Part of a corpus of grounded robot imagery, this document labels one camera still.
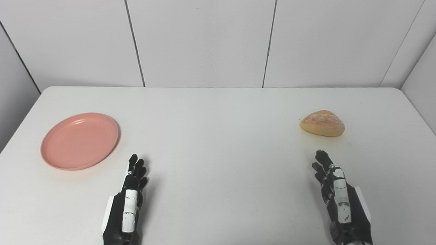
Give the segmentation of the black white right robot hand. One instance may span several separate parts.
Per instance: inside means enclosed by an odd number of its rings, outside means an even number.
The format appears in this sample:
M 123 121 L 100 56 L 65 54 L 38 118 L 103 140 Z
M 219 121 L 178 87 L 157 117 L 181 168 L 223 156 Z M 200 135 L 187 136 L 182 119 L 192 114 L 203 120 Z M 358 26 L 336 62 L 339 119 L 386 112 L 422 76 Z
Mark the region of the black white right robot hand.
M 315 159 L 312 167 L 330 218 L 332 241 L 336 245 L 373 245 L 371 223 L 357 189 L 327 152 L 317 150 Z

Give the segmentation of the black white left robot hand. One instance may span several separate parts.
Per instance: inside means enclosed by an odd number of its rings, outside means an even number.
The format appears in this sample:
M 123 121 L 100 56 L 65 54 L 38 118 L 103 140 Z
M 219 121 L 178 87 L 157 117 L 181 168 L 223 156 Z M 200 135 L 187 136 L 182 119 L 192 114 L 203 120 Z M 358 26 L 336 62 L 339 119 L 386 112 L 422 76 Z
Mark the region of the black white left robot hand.
M 139 245 L 138 220 L 143 191 L 149 180 L 145 162 L 136 154 L 128 160 L 122 189 L 110 196 L 104 217 L 103 245 Z

